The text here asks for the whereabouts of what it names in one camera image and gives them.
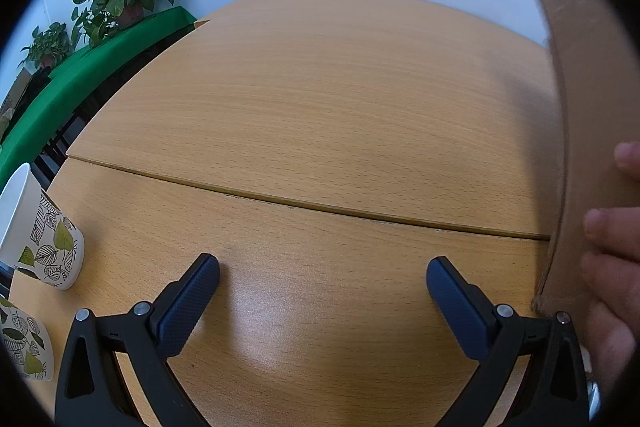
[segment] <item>green cloth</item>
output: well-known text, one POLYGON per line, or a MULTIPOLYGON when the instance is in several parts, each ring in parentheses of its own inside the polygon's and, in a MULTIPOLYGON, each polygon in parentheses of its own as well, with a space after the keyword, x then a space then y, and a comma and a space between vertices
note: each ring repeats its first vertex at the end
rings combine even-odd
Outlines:
POLYGON ((181 6, 150 15, 94 49, 76 51, 54 68, 50 84, 31 102, 2 142, 0 188, 21 164, 36 159, 49 138, 108 76, 149 46, 195 22, 181 6))

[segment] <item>fingernail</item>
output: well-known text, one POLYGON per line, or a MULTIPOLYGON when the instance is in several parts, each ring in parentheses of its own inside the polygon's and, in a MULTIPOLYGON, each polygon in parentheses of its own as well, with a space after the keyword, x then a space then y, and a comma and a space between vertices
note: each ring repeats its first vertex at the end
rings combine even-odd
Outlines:
POLYGON ((613 158, 619 167, 626 167, 631 164, 635 149, 634 143, 619 143, 613 151, 613 158))
POLYGON ((607 228, 607 214, 600 208, 592 208, 584 214, 583 226, 588 237, 602 236, 607 228))
POLYGON ((582 256, 580 259, 580 270, 583 274, 590 274, 591 268, 593 268, 593 263, 596 260, 596 254, 592 251, 588 251, 586 254, 582 256))

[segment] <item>cup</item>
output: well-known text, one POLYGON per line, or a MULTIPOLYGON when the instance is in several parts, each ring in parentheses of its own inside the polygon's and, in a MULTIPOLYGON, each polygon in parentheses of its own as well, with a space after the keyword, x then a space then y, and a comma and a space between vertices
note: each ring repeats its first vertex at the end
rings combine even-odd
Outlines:
POLYGON ((0 296, 2 343, 23 378, 51 380, 53 349, 44 325, 0 296))
POLYGON ((28 163, 12 174, 0 194, 0 261, 68 289, 84 259, 84 237, 40 187, 28 163))

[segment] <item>terracotta pot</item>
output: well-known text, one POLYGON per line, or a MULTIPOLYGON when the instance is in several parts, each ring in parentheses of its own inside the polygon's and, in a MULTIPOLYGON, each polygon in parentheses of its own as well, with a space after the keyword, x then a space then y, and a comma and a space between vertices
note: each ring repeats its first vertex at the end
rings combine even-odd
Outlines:
POLYGON ((125 6, 122 13, 116 17, 116 22, 118 23, 118 28, 125 30, 135 23, 140 22, 143 17, 142 4, 137 2, 134 3, 133 6, 125 6))
POLYGON ((46 68, 47 66, 51 66, 51 69, 56 67, 56 57, 51 54, 42 55, 40 57, 40 67, 46 68))

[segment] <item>paper cup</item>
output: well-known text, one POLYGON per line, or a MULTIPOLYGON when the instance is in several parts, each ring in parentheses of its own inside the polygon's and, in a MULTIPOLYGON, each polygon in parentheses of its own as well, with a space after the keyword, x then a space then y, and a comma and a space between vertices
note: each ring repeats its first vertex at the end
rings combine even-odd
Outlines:
POLYGON ((0 330, 2 343, 23 378, 53 378, 53 349, 44 325, 1 296, 0 330))
POLYGON ((40 187, 28 163, 12 174, 0 194, 0 261, 68 289, 84 259, 84 238, 40 187))

